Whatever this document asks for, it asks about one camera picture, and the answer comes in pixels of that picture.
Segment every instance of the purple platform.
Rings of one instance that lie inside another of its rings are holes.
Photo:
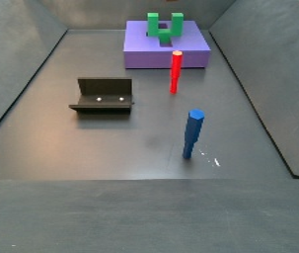
[[[170,27],[170,21],[160,21]],[[147,21],[128,21],[124,39],[126,68],[170,68],[171,53],[183,51],[183,68],[206,67],[210,47],[194,21],[183,22],[182,37],[171,37],[171,46],[160,46],[158,37],[147,37]]]

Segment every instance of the green u-shaped block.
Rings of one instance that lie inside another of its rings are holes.
[[[170,43],[170,37],[182,36],[183,32],[183,14],[171,13],[170,29],[158,27],[158,13],[148,13],[148,36],[158,37],[160,43]]]

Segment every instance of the gray wall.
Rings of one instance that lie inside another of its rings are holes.
[[[0,119],[64,32],[37,1],[0,0]]]
[[[182,12],[208,29],[235,0],[40,0],[71,29],[124,29],[127,20],[143,20],[147,12],[170,19]]]
[[[299,1],[238,0],[211,34],[299,176]]]

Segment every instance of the black bracket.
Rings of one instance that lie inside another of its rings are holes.
[[[79,77],[80,99],[68,107],[83,113],[127,111],[134,105],[132,78]]]

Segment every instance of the red peg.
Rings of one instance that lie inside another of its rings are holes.
[[[171,62],[171,84],[170,84],[170,93],[176,93],[176,84],[178,84],[178,78],[180,75],[180,66],[182,66],[182,59],[183,59],[183,53],[182,51],[174,51],[172,52],[172,62]]]

